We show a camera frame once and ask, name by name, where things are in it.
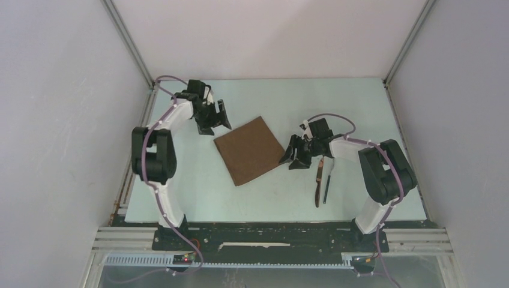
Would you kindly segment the brown cloth napkin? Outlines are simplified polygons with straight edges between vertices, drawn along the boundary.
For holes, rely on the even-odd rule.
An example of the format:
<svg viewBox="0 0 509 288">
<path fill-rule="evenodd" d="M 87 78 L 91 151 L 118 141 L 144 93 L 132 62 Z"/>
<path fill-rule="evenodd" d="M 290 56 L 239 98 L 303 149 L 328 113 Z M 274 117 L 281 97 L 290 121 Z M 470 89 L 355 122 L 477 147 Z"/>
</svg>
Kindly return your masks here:
<svg viewBox="0 0 509 288">
<path fill-rule="evenodd" d="M 261 116 L 214 139 L 236 187 L 279 166 L 285 150 Z"/>
</svg>

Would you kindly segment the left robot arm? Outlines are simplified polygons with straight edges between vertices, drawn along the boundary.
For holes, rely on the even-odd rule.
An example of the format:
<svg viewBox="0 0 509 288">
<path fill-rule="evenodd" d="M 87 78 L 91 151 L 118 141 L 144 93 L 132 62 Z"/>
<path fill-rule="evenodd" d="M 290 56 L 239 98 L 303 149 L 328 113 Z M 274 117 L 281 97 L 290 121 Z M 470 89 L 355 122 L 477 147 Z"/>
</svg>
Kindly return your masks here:
<svg viewBox="0 0 509 288">
<path fill-rule="evenodd" d="M 231 129 L 223 100 L 210 101 L 195 94 L 183 93 L 151 126 L 134 127 L 131 132 L 131 169 L 144 182 L 159 210 L 159 225 L 171 229 L 166 241 L 176 250 L 190 242 L 188 231 L 180 228 L 185 213 L 173 191 L 177 157 L 173 135 L 185 121 L 194 119 L 201 135 L 213 136 L 213 128 Z"/>
</svg>

